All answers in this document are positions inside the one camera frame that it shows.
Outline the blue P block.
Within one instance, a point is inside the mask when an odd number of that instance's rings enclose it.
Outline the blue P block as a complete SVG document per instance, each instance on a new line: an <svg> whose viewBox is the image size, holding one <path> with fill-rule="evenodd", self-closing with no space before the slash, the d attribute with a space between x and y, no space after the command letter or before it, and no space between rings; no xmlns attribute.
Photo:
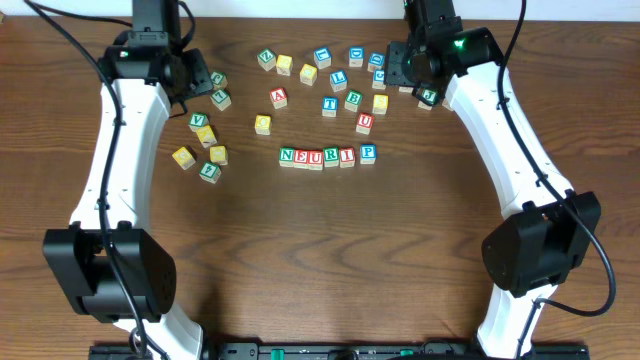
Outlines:
<svg viewBox="0 0 640 360"><path fill-rule="evenodd" d="M360 146L360 163L362 165L371 165L376 162L377 148L374 144L362 144Z"/></svg>

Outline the red I block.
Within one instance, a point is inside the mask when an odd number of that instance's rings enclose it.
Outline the red I block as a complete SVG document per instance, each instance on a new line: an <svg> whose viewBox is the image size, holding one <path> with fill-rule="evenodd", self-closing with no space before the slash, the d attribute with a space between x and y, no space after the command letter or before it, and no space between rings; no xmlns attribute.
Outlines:
<svg viewBox="0 0 640 360"><path fill-rule="evenodd" d="M341 168L349 168L354 167L356 163L355 150L352 147L349 148L340 148L339 149L339 157Z"/></svg>

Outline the green R block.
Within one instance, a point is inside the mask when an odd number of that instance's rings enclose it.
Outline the green R block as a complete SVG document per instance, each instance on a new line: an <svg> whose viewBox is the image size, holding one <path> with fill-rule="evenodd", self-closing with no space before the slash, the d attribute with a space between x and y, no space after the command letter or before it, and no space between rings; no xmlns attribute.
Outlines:
<svg viewBox="0 0 640 360"><path fill-rule="evenodd" d="M324 166L326 168L329 167L338 167L340 164L340 155L338 147L327 147L323 149L324 156Z"/></svg>

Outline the green N block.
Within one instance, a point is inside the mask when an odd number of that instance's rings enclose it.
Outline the green N block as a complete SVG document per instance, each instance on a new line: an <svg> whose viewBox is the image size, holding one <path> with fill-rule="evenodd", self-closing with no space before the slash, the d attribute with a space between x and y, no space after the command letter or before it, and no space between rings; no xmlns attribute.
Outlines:
<svg viewBox="0 0 640 360"><path fill-rule="evenodd" d="M295 149L290 147L282 147L279 149L279 165L281 167L294 166Z"/></svg>

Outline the red Q block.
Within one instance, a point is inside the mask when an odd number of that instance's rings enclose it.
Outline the red Q block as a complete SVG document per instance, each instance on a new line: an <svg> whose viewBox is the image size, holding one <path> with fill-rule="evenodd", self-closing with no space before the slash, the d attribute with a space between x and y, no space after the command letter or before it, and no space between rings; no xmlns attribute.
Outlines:
<svg viewBox="0 0 640 360"><path fill-rule="evenodd" d="M319 150L309 151L307 165L310 170L321 171L324 169L324 153Z"/></svg>

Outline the red E block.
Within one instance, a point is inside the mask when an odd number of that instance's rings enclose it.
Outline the red E block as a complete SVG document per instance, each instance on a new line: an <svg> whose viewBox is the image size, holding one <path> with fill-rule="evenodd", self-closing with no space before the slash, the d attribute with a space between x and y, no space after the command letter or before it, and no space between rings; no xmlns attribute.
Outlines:
<svg viewBox="0 0 640 360"><path fill-rule="evenodd" d="M301 149L294 150L293 165L295 168L307 169L309 166L308 160L309 160L308 150L301 150Z"/></svg>

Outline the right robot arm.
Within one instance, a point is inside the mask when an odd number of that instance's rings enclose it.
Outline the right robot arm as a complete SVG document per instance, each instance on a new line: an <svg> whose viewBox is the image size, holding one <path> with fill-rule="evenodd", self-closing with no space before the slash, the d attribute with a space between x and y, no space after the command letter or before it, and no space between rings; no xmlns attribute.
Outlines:
<svg viewBox="0 0 640 360"><path fill-rule="evenodd" d="M569 359L581 349L537 348L532 335L588 248L604 251L594 234L601 206L594 193L576 193L546 154L513 93L509 55L486 28L411 31L389 43L385 82L462 120L498 197L503 221L482 243L493 290L465 357Z"/></svg>

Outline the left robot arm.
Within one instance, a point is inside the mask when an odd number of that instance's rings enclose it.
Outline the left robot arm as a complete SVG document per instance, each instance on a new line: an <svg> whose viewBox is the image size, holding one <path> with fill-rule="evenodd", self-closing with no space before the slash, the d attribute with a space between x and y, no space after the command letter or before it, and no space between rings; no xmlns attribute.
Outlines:
<svg viewBox="0 0 640 360"><path fill-rule="evenodd" d="M81 199L43 254L73 311L128 332L92 358L209 359L206 332L176 303L173 258L150 230L156 151L175 103L213 90L197 49L112 46L98 65L101 122Z"/></svg>

